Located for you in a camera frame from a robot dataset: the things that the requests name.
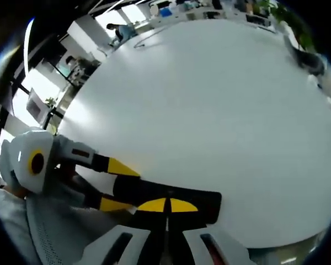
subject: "desk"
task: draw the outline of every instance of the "desk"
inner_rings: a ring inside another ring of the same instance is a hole
[[[60,132],[147,180],[222,193],[245,247],[291,244],[331,221],[331,111],[281,36],[229,20],[179,23],[115,51]],[[110,192],[113,177],[78,169]]]

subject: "table surface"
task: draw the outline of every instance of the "table surface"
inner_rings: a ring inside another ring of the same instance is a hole
[[[144,179],[221,192],[217,225],[245,247],[331,221],[331,110],[282,36],[227,20],[133,38],[81,88],[60,133]],[[113,177],[79,168],[104,192]]]

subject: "white table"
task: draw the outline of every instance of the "white table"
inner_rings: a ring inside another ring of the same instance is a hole
[[[331,221],[331,110],[281,37],[227,20],[119,48],[60,132],[178,187],[222,193],[217,225],[245,247],[301,241]],[[113,177],[79,172],[102,191]]]

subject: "yellow circle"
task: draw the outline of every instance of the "yellow circle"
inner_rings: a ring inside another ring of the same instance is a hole
[[[40,149],[37,149],[37,150],[33,151],[33,152],[30,154],[29,158],[28,158],[28,172],[29,172],[31,175],[37,175],[37,174],[39,174],[39,173],[35,173],[35,172],[33,171],[33,159],[34,159],[34,157],[35,157],[36,155],[38,155],[38,154],[43,155],[43,152],[42,152]]]

